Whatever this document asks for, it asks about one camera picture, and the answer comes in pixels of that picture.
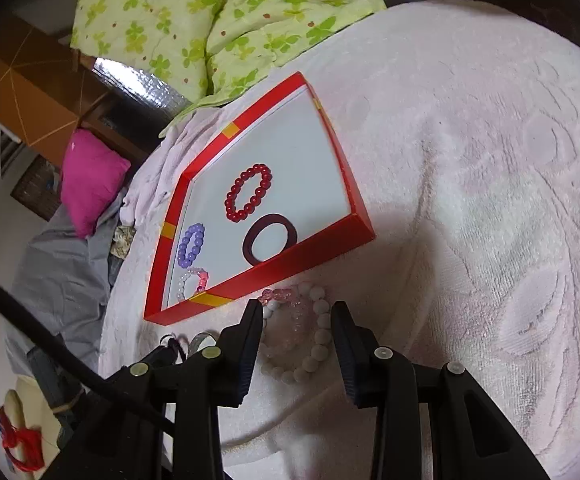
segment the green floral duvet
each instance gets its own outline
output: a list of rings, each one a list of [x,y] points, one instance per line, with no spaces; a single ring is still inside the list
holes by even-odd
[[[229,102],[383,0],[78,0],[71,46],[151,72],[193,104]]]

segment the red beaded bracelet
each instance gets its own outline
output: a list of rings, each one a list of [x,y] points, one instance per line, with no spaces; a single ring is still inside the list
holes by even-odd
[[[241,187],[247,179],[255,176],[257,173],[261,174],[259,187],[255,189],[254,195],[250,197],[249,202],[243,206],[243,209],[237,211],[234,203],[239,191],[241,191]],[[270,189],[270,186],[272,186],[272,172],[265,164],[255,164],[251,168],[247,168],[246,171],[243,171],[241,176],[234,181],[234,186],[230,188],[225,198],[225,213],[228,220],[233,222],[245,220],[247,215],[252,214],[254,209],[261,203],[261,199],[265,196],[265,190]]]

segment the red string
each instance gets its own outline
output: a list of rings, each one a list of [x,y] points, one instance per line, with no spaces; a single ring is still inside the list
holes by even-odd
[[[39,430],[15,428],[12,426],[12,423],[2,406],[0,408],[0,428],[3,439],[3,448],[6,450],[7,456],[17,469],[31,473],[33,471],[38,471],[45,466],[41,447],[41,432]],[[10,449],[19,444],[23,446],[25,462],[15,459],[10,452]]]

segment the white cloth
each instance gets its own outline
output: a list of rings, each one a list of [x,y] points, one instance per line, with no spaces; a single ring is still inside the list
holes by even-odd
[[[166,128],[163,141],[132,178],[119,211],[123,225],[140,227],[148,213],[169,196],[179,175],[211,138],[219,111],[200,108]]]
[[[463,362],[551,478],[579,480],[580,48],[486,4],[406,4],[272,72],[214,124],[297,70],[377,237],[285,283],[325,285],[414,362]],[[165,333],[236,323],[246,303],[169,327],[142,320],[166,206],[150,208],[112,292],[106,376]],[[301,386],[257,369],[242,407],[221,409],[219,422],[235,479],[369,475],[374,410],[346,402],[334,358]]]

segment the metal ring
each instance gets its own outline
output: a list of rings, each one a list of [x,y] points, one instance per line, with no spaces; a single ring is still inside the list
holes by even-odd
[[[163,339],[165,339],[166,337],[173,337],[174,339],[177,338],[177,336],[175,336],[174,333],[170,332],[169,334],[166,334],[161,339],[159,339],[159,345],[163,345]]]
[[[201,343],[208,338],[211,338],[213,345],[216,345],[216,338],[209,332],[199,332],[197,335],[195,335],[192,341],[190,341],[190,344],[187,346],[188,356],[196,354],[196,352],[199,351],[199,346],[201,346]]]

